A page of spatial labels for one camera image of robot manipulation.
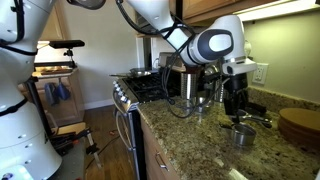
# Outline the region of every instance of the stove burner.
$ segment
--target stove burner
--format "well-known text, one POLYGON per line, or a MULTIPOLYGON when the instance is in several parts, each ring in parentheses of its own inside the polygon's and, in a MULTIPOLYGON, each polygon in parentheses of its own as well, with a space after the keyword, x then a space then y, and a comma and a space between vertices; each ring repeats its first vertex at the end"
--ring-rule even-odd
MULTIPOLYGON (((161 86, 161 75, 151 74, 139 78, 125 78, 123 81, 137 97, 140 103, 164 99, 164 91, 161 86)), ((180 95, 180 87, 177 83, 168 84, 170 97, 180 95)))

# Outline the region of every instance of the wooden cabinet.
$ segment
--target wooden cabinet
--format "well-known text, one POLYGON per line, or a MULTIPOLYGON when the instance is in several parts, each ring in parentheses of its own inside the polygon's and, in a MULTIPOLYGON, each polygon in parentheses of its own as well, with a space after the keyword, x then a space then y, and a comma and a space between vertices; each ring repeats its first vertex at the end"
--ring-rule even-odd
POLYGON ((276 0, 183 0, 183 20, 190 25, 211 25, 220 16, 276 0))
POLYGON ((60 6, 61 6, 60 2, 57 1, 51 11, 47 24, 42 32, 40 41, 67 39, 64 21, 63 21, 63 13, 61 11, 60 6))
MULTIPOLYGON (((75 72, 73 72, 71 75, 64 77, 39 79, 39 81, 35 84, 38 90, 38 94, 43 109, 52 115, 52 117, 59 126, 64 126, 83 121, 84 104, 82 94, 80 91, 77 70, 75 70, 75 72), (69 90, 71 96, 67 100, 59 99, 58 104, 50 105, 46 99, 44 86, 46 83, 54 83, 56 86, 58 86, 60 80, 62 84, 69 90)), ((25 87, 20 86, 20 90, 23 92, 24 95, 28 97, 30 101, 32 101, 25 87)), ((52 124, 50 120, 50 115, 47 116, 47 118, 49 124, 52 124)))
POLYGON ((162 148, 151 133, 150 128, 141 120, 144 138, 145 161, 148 180, 178 180, 180 179, 162 148))

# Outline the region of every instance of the backsplash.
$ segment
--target backsplash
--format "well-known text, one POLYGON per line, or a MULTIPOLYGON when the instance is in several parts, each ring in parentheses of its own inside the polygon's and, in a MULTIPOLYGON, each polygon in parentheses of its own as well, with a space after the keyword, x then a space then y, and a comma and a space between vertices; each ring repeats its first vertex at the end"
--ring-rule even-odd
POLYGON ((270 92, 252 86, 248 87, 249 102, 267 107, 268 111, 278 113, 283 108, 304 108, 320 112, 320 104, 295 97, 270 92))

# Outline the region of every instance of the wooden cutting board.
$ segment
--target wooden cutting board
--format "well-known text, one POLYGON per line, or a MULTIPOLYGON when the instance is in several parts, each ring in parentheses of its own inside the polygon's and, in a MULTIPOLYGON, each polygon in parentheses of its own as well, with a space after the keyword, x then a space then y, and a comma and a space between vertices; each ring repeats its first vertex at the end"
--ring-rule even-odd
POLYGON ((288 139, 320 149, 320 112, 301 108, 280 110, 279 131, 288 139))

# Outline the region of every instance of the oven handle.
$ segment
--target oven handle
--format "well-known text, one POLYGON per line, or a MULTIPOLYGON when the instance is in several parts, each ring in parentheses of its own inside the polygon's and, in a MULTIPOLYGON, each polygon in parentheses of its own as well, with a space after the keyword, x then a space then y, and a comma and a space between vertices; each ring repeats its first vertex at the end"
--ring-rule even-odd
POLYGON ((121 108, 121 106, 118 104, 118 102, 116 101, 116 97, 115 97, 115 95, 116 95, 117 93, 116 93, 116 91, 115 90, 113 90, 113 92, 112 92, 112 100, 113 100, 113 103, 114 103, 114 105, 116 106, 116 108, 122 113, 122 114, 126 114, 126 112, 121 108))
POLYGON ((118 129, 118 133, 119 133, 120 138, 122 139, 124 145, 127 147, 127 149, 128 149, 129 151, 132 151, 132 147, 130 147, 129 144, 124 140, 123 134, 122 134, 122 132, 121 132, 121 130, 120 130, 120 127, 119 127, 119 116, 121 116, 120 113, 121 113, 121 112, 118 111, 118 112, 117 112, 117 116, 116 116, 116 125, 117 125, 117 129, 118 129))

